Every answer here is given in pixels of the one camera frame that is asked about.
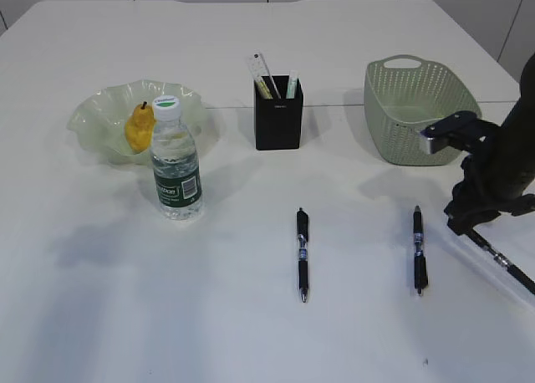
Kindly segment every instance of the green glass bowl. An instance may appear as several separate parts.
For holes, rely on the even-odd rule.
[[[214,119],[202,105],[201,96],[181,84],[138,80],[102,89],[93,94],[70,117],[67,128],[76,132],[80,146],[103,155],[113,164],[150,164],[149,151],[135,153],[125,138],[125,123],[134,108],[163,94],[172,94],[181,102],[182,119],[195,139],[199,155],[217,142]]]

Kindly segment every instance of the basket handle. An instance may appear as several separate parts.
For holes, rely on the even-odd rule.
[[[417,67],[400,67],[401,69],[403,68],[410,68],[410,69],[414,69],[414,68],[419,68],[421,67],[424,63],[426,63],[427,61],[425,61],[424,59],[421,59],[420,57],[416,57],[415,55],[410,55],[410,54],[398,54],[398,55],[393,55],[392,57],[388,57],[387,59],[381,59],[380,61],[378,61],[379,65],[383,68],[392,68],[392,69],[395,69],[397,67],[387,67],[385,66],[386,63],[389,63],[390,61],[393,61],[395,59],[411,59],[412,61],[416,61],[417,63],[420,63],[420,65],[418,65]]]

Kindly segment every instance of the green basket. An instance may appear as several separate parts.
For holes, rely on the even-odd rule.
[[[415,68],[391,68],[394,59],[410,59]],[[445,65],[412,55],[396,55],[368,64],[364,112],[369,132],[385,160],[401,166],[442,166],[459,156],[450,147],[434,155],[420,150],[420,131],[429,124],[469,110],[482,117],[476,100]]]

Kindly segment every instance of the bottle label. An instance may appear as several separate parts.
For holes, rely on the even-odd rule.
[[[202,194],[199,168],[188,176],[164,178],[154,174],[160,202],[168,207],[186,207],[199,200]]]

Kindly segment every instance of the plastic bottle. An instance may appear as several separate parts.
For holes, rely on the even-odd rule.
[[[202,211],[199,157],[181,120],[180,102],[175,96],[160,96],[152,102],[152,109],[156,124],[150,156],[161,210],[174,220],[196,218]]]

